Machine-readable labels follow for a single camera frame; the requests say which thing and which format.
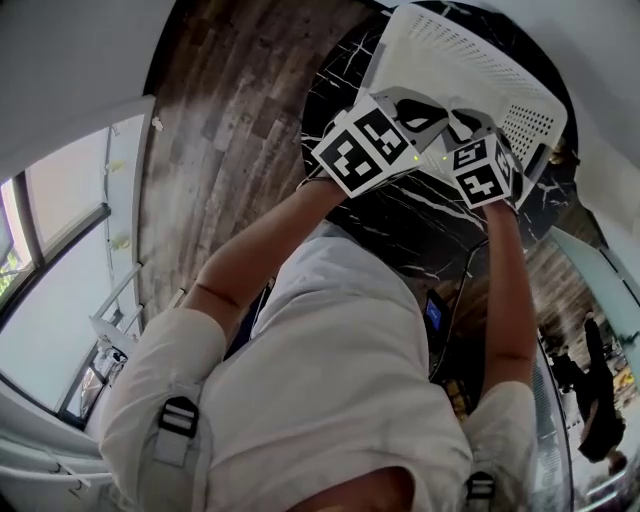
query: person in black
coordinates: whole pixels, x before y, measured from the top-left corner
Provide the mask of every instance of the person in black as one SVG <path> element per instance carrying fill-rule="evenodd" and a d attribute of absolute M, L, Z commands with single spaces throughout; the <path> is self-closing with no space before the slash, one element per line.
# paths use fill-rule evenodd
<path fill-rule="evenodd" d="M 615 474 L 627 465 L 624 454 L 616 449 L 622 441 L 625 422 L 614 406 L 613 375 L 604 357 L 593 313 L 587 314 L 584 329 L 591 358 L 589 372 L 584 373 L 567 354 L 553 358 L 553 371 L 561 387 L 572 386 L 576 392 L 585 423 L 580 453 L 593 463 L 608 458 L 609 473 Z"/>

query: white plastic crate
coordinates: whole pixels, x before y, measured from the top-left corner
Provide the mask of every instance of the white plastic crate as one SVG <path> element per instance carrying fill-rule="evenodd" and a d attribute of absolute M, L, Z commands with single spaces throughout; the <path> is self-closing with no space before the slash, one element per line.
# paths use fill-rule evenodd
<path fill-rule="evenodd" d="M 393 86 L 423 93 L 449 112 L 473 108 L 488 114 L 506 133 L 524 169 L 544 144 L 524 180 L 519 204 L 544 170 L 567 122 L 564 105 L 522 66 L 460 25 L 413 4 L 394 11 L 358 98 Z M 451 184 L 440 165 L 446 153 L 438 137 L 424 151 L 421 169 Z"/>

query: black marble countertop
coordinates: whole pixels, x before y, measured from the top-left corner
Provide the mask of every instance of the black marble countertop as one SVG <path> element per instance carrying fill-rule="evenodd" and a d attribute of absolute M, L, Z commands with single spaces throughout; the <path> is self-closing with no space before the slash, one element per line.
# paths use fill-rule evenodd
<path fill-rule="evenodd" d="M 534 75 L 566 107 L 566 148 L 577 155 L 576 121 L 569 94 L 553 63 L 538 45 L 502 14 L 451 2 L 420 2 L 499 48 Z M 354 27 L 331 50 L 309 91 L 302 122 L 306 172 L 317 167 L 311 151 L 333 117 L 353 105 L 369 61 L 389 21 L 376 14 Z M 525 250 L 540 240 L 569 205 L 575 192 L 576 162 L 547 165 L 520 209 Z M 349 232 L 390 267 L 413 277 L 453 279 L 464 268 L 467 252 L 487 236 L 481 209 L 469 210 L 458 192 L 424 173 L 411 173 L 394 183 L 348 199 L 329 220 Z M 470 274 L 487 271 L 487 255 L 479 251 Z"/>

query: wooden floor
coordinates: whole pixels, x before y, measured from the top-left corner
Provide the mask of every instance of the wooden floor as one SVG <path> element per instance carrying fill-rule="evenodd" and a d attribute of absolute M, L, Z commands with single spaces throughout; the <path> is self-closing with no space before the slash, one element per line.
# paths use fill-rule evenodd
<path fill-rule="evenodd" d="M 140 211 L 140 296 L 148 321 L 206 258 L 290 194 L 303 178 L 300 119 L 316 69 L 336 42 L 373 11 L 356 0 L 202 0 L 163 50 L 152 92 L 163 131 L 152 129 Z M 560 221 L 594 245 L 579 205 Z M 569 260 L 549 240 L 527 255 L 538 318 L 568 343 L 596 308 Z M 414 281 L 423 300 L 457 283 Z M 471 279 L 456 331 L 482 337 L 487 279 Z"/>

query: black buckle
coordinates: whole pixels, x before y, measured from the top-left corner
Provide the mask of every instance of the black buckle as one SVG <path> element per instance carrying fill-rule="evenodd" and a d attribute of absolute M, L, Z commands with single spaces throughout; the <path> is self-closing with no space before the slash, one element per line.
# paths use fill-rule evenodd
<path fill-rule="evenodd" d="M 164 403 L 158 426 L 170 432 L 193 439 L 198 428 L 198 406 L 186 396 L 169 398 Z"/>
<path fill-rule="evenodd" d="M 478 471 L 467 480 L 468 500 L 490 500 L 496 492 L 493 477 L 484 471 Z"/>

